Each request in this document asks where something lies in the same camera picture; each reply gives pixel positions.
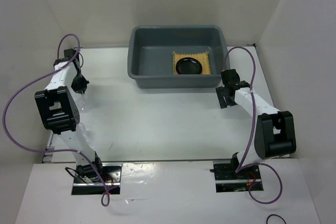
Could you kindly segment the clear plastic cup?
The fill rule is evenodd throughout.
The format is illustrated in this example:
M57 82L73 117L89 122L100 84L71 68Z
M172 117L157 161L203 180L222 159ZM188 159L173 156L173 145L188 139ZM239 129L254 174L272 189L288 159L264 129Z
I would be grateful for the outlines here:
M86 142L88 144L90 144L92 142L92 139L91 139L91 134L90 132L86 129L85 125L83 123L79 123L78 124L78 128L80 130L80 132L82 133L82 135L84 136Z
M78 94L76 99L76 105L79 111L83 111L86 106L86 96L84 94Z

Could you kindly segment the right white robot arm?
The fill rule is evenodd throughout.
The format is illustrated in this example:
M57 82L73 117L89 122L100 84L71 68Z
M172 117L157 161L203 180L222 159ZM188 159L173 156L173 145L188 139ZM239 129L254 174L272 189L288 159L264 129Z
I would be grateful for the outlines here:
M221 73L223 86L216 88L220 107L238 105L252 117L252 136L244 151L232 155L227 164L214 164L217 179L242 178L248 168L263 161L293 154L297 150L295 124L289 111L280 111L241 81L235 69Z

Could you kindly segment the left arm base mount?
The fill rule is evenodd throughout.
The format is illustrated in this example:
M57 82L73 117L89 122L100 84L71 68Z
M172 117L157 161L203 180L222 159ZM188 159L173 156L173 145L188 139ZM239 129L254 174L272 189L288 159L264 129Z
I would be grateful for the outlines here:
M73 178L72 195L101 195L105 192L100 180L92 182L87 177L81 178L75 170L70 167L65 167L65 171ZM121 163L102 164L102 179L108 187L110 195L120 194L121 172Z

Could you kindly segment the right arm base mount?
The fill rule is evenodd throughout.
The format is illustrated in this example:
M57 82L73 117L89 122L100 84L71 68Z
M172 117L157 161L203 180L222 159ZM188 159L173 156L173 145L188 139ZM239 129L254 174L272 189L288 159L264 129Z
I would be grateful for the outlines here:
M217 193L263 191L261 174L258 166L252 166L236 173L229 159L213 161L213 168L209 170L215 178Z

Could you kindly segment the black plate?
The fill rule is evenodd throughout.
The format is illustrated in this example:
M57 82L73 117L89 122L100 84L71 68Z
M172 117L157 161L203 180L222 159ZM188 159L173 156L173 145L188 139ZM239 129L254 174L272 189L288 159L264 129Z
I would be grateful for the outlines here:
M192 57L184 57L178 60L175 65L177 74L201 74L202 70L202 64Z

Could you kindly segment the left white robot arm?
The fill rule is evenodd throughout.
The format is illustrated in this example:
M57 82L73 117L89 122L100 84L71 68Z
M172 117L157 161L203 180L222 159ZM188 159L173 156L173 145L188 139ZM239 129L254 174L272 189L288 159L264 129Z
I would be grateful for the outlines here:
M50 83L35 93L41 121L47 130L58 135L69 149L75 150L75 173L80 179L98 182L104 177L104 168L97 153L89 146L80 124L80 110L89 81L81 72L80 56L71 62L74 49L65 49L64 57L57 59Z

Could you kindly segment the woven bamboo mat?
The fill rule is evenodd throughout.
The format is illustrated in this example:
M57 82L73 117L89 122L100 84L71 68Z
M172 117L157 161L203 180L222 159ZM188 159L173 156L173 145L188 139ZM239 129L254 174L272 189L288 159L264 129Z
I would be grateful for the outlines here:
M183 54L173 52L174 74L211 74L209 52Z

